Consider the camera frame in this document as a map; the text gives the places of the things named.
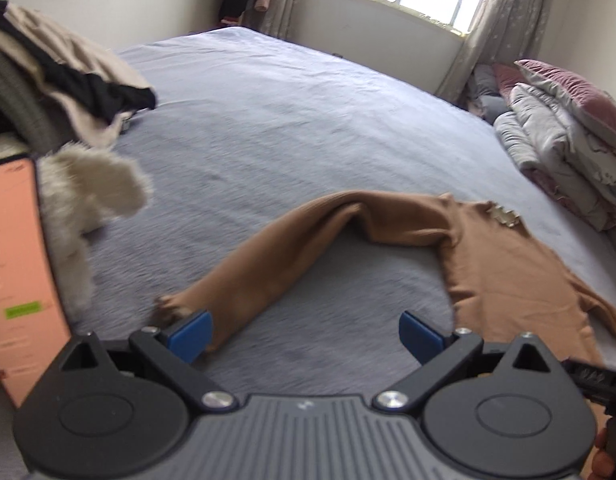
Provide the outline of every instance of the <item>bed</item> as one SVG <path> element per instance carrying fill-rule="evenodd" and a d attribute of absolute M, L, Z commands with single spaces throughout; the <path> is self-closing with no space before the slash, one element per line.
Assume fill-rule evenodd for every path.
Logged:
<path fill-rule="evenodd" d="M 127 336 L 147 322 L 157 295 L 187 286 L 288 209 L 344 189 L 452 192 L 514 208 L 616 306 L 616 254 L 605 235 L 523 177 L 492 127 L 468 112 L 243 28 L 121 57 L 159 95 L 117 148 L 151 175 L 155 198 L 91 236 L 96 295 L 78 332 Z M 434 250 L 373 245 L 348 229 L 277 304 L 197 365 L 238 394 L 368 398 L 417 367 L 397 336 L 405 309 L 452 326 Z M 594 328 L 616 367 L 616 342 Z M 11 417 L 0 391 L 0 480 L 25 472 Z"/>

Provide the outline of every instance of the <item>blue gripper pad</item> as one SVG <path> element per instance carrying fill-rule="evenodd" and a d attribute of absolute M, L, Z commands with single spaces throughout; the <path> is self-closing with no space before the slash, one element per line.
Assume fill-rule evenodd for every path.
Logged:
<path fill-rule="evenodd" d="M 164 329 L 158 340 L 173 354 L 193 362 L 210 344 L 213 338 L 213 316 L 202 310 Z"/>
<path fill-rule="evenodd" d="M 424 365 L 443 352 L 452 343 L 453 336 L 406 311 L 399 318 L 399 339 L 406 350 Z"/>

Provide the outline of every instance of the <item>human hand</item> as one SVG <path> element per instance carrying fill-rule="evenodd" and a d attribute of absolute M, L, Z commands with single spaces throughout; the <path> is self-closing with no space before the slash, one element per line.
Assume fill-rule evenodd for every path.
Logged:
<path fill-rule="evenodd" d="M 597 447 L 599 451 L 595 453 L 592 459 L 592 473 L 588 476 L 588 480 L 605 480 L 610 478 L 614 473 L 616 462 L 604 451 L 607 439 L 608 430 L 604 428 L 595 439 L 595 447 Z"/>

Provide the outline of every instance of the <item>green button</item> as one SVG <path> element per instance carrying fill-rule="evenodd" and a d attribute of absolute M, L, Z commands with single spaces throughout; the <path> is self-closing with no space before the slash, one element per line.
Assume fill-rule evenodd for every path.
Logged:
<path fill-rule="evenodd" d="M 32 303 L 24 303 L 22 305 L 11 306 L 5 309 L 6 319 L 14 319 L 15 317 L 27 316 L 28 314 L 36 314 L 41 312 L 40 301 L 33 301 Z"/>

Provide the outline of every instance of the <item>gray gripper base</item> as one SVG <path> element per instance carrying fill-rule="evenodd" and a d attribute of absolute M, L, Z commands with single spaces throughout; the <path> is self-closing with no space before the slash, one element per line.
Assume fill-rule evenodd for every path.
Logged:
<path fill-rule="evenodd" d="M 408 416 L 373 412 L 357 396 L 251 396 L 238 412 L 200 418 L 131 479 L 476 480 L 434 456 Z"/>

